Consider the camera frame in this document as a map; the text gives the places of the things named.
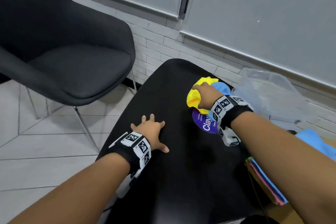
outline hand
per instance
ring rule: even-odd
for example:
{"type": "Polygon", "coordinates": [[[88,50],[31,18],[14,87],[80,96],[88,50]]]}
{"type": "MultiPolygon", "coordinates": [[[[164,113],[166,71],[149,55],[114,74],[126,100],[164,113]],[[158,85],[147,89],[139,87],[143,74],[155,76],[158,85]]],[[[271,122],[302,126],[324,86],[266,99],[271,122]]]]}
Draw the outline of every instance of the hand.
{"type": "Polygon", "coordinates": [[[146,121],[146,116],[142,116],[139,126],[131,124],[131,129],[134,132],[142,134],[150,143],[151,150],[159,149],[164,153],[168,153],[169,149],[159,141],[160,130],[165,126],[165,122],[155,122],[154,114],[151,114],[149,120],[146,121]]]}
{"type": "Polygon", "coordinates": [[[201,101],[198,105],[198,109],[210,110],[215,103],[215,101],[223,96],[223,94],[214,88],[214,86],[209,85],[204,82],[201,85],[194,85],[193,90],[198,90],[201,95],[201,101]]]}

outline white brick wall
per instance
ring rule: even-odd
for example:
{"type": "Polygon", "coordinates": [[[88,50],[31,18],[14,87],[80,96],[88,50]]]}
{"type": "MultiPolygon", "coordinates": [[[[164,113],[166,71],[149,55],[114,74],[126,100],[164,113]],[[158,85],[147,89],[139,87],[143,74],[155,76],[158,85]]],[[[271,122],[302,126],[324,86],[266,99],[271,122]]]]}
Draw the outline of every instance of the white brick wall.
{"type": "MultiPolygon", "coordinates": [[[[166,27],[91,0],[74,1],[116,16],[130,25],[136,51],[136,60],[132,70],[138,83],[143,84],[163,62],[171,58],[189,60],[232,86],[237,85],[241,77],[239,73],[243,67],[262,68],[184,38],[177,30],[180,28],[179,23],[166,20],[166,25],[170,26],[166,27]]],[[[311,112],[316,117],[298,127],[313,128],[320,136],[336,140],[336,96],[294,80],[291,82],[307,99],[311,112]]]]}

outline white tile floor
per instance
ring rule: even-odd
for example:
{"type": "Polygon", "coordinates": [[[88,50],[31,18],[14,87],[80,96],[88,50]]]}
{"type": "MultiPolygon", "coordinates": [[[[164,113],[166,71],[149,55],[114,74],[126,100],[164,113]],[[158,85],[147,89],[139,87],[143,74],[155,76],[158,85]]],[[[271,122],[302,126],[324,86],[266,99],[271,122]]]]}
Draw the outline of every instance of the white tile floor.
{"type": "MultiPolygon", "coordinates": [[[[0,85],[0,224],[9,222],[54,187],[93,163],[90,144],[73,107],[62,106],[15,81],[0,85]]],[[[79,112],[101,148],[132,99],[124,85],[79,112]]]]}

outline chair seat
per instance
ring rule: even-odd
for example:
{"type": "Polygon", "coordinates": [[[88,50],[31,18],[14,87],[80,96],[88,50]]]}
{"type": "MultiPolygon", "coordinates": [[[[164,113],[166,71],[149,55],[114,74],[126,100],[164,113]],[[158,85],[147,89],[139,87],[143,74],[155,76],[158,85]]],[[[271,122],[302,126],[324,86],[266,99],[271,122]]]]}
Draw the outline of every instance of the chair seat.
{"type": "Polygon", "coordinates": [[[132,59],[114,49],[76,44],[52,49],[29,63],[55,80],[69,95],[88,98],[124,76],[132,59]]]}

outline left hand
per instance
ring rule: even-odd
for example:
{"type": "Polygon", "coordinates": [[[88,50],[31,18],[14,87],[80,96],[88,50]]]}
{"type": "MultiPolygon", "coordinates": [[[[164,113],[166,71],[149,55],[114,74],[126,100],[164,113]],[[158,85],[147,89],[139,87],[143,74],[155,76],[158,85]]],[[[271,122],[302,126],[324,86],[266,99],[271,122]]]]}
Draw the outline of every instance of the left hand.
{"type": "Polygon", "coordinates": [[[141,124],[136,126],[133,123],[131,124],[131,129],[134,132],[142,134],[146,137],[150,143],[152,150],[159,149],[164,153],[168,153],[169,149],[163,143],[159,141],[160,130],[165,126],[165,122],[155,122],[154,114],[151,114],[149,120],[146,120],[146,116],[142,116],[141,124]]]}

